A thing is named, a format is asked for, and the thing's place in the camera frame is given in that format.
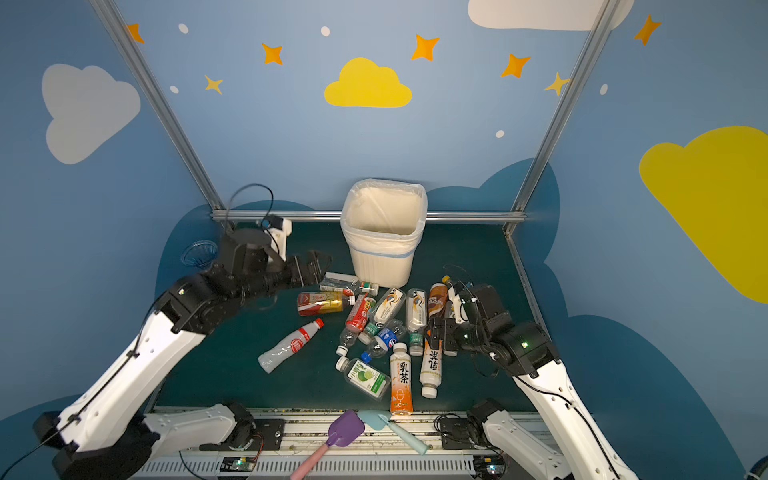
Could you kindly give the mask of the brown tea bottle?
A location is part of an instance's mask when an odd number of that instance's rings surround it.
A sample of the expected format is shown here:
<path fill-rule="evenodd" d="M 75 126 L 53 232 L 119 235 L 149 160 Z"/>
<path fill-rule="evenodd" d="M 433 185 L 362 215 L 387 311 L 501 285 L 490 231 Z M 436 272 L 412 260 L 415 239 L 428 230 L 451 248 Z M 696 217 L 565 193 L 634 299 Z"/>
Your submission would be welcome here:
<path fill-rule="evenodd" d="M 435 283 L 431 286 L 428 301 L 428 318 L 442 318 L 448 298 L 448 287 L 444 283 Z"/>

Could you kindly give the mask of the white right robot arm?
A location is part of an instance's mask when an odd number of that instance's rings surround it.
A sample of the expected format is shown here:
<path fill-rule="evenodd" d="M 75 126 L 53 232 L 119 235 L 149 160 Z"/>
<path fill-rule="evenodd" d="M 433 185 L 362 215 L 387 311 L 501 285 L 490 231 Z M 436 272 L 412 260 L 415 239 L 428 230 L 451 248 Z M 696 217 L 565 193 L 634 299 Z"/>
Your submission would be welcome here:
<path fill-rule="evenodd" d="M 535 479 L 634 479 L 581 401 L 554 343 L 537 323 L 516 323 L 494 287 L 449 288 L 444 338 L 490 360 L 525 394 L 555 440 L 549 447 L 488 400 L 469 412 L 484 440 Z"/>

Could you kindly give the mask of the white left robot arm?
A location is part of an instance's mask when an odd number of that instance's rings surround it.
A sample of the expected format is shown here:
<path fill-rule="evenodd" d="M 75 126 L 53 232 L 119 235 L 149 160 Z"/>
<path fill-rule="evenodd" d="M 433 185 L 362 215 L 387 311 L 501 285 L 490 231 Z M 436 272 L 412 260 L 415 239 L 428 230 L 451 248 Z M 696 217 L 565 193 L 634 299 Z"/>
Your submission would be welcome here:
<path fill-rule="evenodd" d="M 157 456 L 201 445 L 252 445 L 253 416 L 237 403 L 170 416 L 140 409 L 175 365 L 249 300 L 324 279 L 331 255 L 290 256 L 287 237 L 282 229 L 224 234 L 211 265 L 159 296 L 136 338 L 78 400 L 35 421 L 40 444 L 57 451 L 52 465 L 59 478 L 128 479 Z"/>

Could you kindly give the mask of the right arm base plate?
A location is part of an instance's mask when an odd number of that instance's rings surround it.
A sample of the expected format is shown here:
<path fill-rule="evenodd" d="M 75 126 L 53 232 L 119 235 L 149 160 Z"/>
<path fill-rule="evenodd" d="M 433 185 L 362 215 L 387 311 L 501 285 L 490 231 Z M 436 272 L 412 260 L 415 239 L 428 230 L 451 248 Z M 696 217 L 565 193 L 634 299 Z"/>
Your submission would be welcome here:
<path fill-rule="evenodd" d="M 477 435 L 466 418 L 441 417 L 437 421 L 437 431 L 444 450 L 474 449 L 479 445 Z"/>

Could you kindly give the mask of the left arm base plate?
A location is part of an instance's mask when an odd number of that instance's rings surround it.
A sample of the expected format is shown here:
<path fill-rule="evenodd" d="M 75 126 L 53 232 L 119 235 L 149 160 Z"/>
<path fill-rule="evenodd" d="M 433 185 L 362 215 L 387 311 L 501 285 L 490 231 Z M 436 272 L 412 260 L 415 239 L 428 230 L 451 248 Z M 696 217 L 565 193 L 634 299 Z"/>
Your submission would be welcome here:
<path fill-rule="evenodd" d="M 199 446 L 200 451 L 259 452 L 280 449 L 285 428 L 282 419 L 238 420 L 234 430 L 221 443 Z"/>

